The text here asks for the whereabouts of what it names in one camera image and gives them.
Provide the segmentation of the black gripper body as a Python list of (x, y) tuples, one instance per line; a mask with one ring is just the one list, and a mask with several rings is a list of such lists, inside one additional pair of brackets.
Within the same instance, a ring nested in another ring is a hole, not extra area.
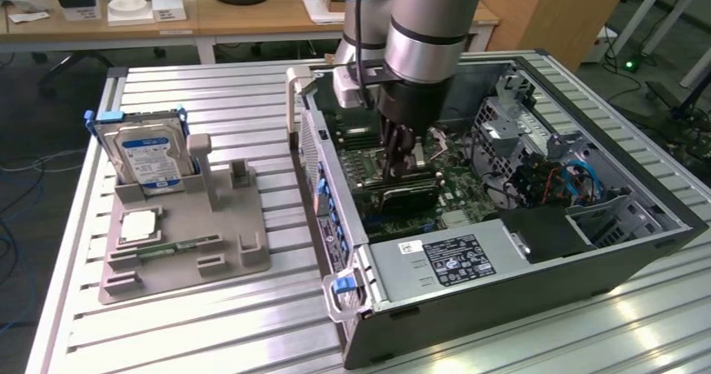
[(392, 123), (424, 131), (440, 117), (446, 95), (448, 81), (385, 82), (380, 85), (376, 108)]

